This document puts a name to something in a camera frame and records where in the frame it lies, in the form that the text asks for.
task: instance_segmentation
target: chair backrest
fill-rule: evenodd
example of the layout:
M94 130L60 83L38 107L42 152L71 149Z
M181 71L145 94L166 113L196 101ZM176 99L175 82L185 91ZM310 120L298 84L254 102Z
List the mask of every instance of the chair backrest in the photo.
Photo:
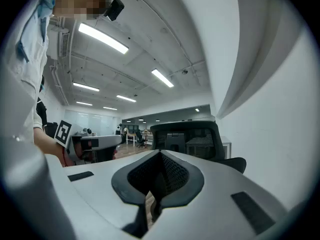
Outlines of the chair backrest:
M152 149L171 150L206 160L225 159L219 129L214 121L179 121L150 128Z
M138 130L135 132L135 134L136 134L136 137L137 137L138 141L140 142L140 141L142 140L141 131L138 129Z

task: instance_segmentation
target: air conditioner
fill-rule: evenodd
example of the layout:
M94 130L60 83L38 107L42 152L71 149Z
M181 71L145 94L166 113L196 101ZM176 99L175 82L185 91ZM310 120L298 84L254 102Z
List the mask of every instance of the air conditioner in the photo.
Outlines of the air conditioner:
M46 55L54 60L57 60L58 57L65 58L68 54L69 33L67 28L49 24L47 28L49 44Z

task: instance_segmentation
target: red cable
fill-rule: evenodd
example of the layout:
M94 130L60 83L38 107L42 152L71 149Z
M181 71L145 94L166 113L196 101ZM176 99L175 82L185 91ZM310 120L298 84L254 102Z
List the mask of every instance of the red cable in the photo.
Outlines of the red cable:
M62 147L62 156L63 156L63 160L64 160L64 166L68 167L67 163L66 163L66 159L65 159L65 147Z

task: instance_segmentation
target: ceiling light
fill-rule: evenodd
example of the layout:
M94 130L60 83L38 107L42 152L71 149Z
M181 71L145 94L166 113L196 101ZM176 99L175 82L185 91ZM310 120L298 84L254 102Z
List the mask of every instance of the ceiling light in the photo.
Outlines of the ceiling light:
M162 82L164 82L167 86L174 87L174 85L164 77L163 74L161 74L157 69L151 71L152 74L154 74L157 78L159 78Z
M79 31L89 35L90 37L93 37L95 39L98 39L99 41L107 44L108 46L111 46L112 48L116 49L122 54L126 54L126 52L129 50L128 47L124 46L122 43L118 42L117 40L113 39L111 36L106 35L105 33L102 33L101 31L85 25L83 23L79 26Z
M104 108L104 109L107 109L107 110L118 110L118 109L116 109L116 108L106 107L106 106L104 106L103 108Z
M80 102L80 101L77 101L76 103L83 104L83 105L88 105L88 106L92 106L92 104L84 103L84 102Z
M86 89L89 89L89 90L92 90L92 91L99 92L99 89L97 89L97 88L93 88L93 87L90 87L90 86L86 86L86 85L83 85L83 84L80 84L80 83L74 82L73 85L74 85L74 86L78 86L78 87L82 87L82 88L86 88Z
M117 95L117 97L120 98L120 99L124 99L124 100L130 101L130 102L136 102L136 100L134 100L134 99L123 97L121 95Z

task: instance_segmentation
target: person's arm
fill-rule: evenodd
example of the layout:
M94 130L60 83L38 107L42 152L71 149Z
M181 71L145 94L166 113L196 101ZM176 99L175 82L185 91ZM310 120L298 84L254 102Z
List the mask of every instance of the person's arm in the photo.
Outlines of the person's arm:
M46 135L41 128L33 128L34 144L44 153L51 154L59 158L62 166L74 166L74 162L63 155L63 147L57 143L53 138Z

